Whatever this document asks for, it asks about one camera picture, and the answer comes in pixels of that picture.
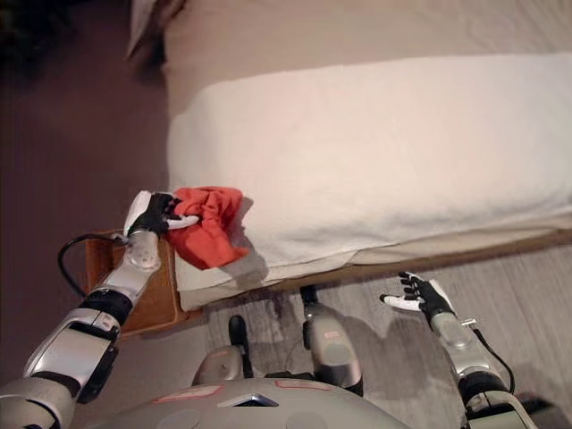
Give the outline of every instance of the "beige sheet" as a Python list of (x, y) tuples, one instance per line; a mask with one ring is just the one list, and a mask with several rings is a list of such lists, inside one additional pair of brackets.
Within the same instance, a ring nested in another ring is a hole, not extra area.
[(188, 0), (165, 32), (171, 117), (203, 88), (403, 58), (572, 51), (570, 0)]

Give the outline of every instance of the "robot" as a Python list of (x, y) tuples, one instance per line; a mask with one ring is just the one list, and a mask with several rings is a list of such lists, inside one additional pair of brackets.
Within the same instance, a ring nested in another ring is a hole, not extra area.
[[(170, 228), (198, 221), (177, 218), (176, 198), (142, 191), (127, 217), (127, 245), (121, 264), (72, 310), (39, 345), (23, 377), (0, 389), (0, 425), (67, 429), (75, 404), (94, 400), (117, 356), (117, 339), (150, 277), (160, 267), (157, 243)], [(466, 429), (536, 429), (532, 418), (492, 366), (498, 358), (461, 321), (436, 281), (401, 273), (403, 296), (382, 295), (382, 303), (420, 311), (450, 361), (466, 408)], [(408, 426), (362, 398), (359, 360), (340, 321), (320, 304), (314, 287), (301, 290), (305, 346), (314, 372), (253, 378), (247, 327), (229, 322), (230, 346), (209, 353), (192, 385), (94, 426), (107, 428), (342, 428), (406, 429)]]

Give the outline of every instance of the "red towel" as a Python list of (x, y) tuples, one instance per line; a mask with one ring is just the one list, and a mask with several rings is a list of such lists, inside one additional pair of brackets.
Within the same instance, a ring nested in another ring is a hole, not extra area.
[(175, 214), (200, 217), (198, 223), (188, 228), (168, 232), (167, 239), (180, 257), (205, 270), (229, 264), (248, 253), (246, 248), (234, 248), (226, 233), (239, 211), (242, 192), (208, 186), (181, 188), (175, 195), (181, 200)]

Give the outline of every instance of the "gray carpet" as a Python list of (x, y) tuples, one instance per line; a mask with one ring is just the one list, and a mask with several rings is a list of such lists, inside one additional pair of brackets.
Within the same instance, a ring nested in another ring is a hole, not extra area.
[[(572, 418), (572, 246), (423, 273), (437, 279), (460, 315), (472, 315), (513, 367), (517, 392), (534, 392)], [(459, 428), (462, 405), (440, 345), (421, 315), (382, 307), (396, 278), (341, 282), (318, 291), (343, 315), (364, 371), (366, 398), (418, 428)], [(247, 320), (259, 374), (311, 369), (301, 342), (297, 293), (259, 291), (209, 306), (207, 347), (228, 342), (227, 321)]]

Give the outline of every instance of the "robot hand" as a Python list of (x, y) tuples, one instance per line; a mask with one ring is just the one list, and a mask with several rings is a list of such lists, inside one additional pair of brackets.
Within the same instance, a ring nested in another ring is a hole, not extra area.
[(423, 311), (427, 320), (440, 313), (452, 313), (449, 297), (436, 280), (424, 280), (415, 273), (400, 273), (401, 284), (405, 286), (402, 296), (383, 294), (380, 300), (389, 306), (403, 310)]
[(137, 230), (153, 231), (157, 235), (186, 228), (198, 222), (198, 216), (178, 216), (174, 208), (181, 202), (173, 194), (142, 190), (131, 203), (125, 219), (123, 234), (128, 237)]

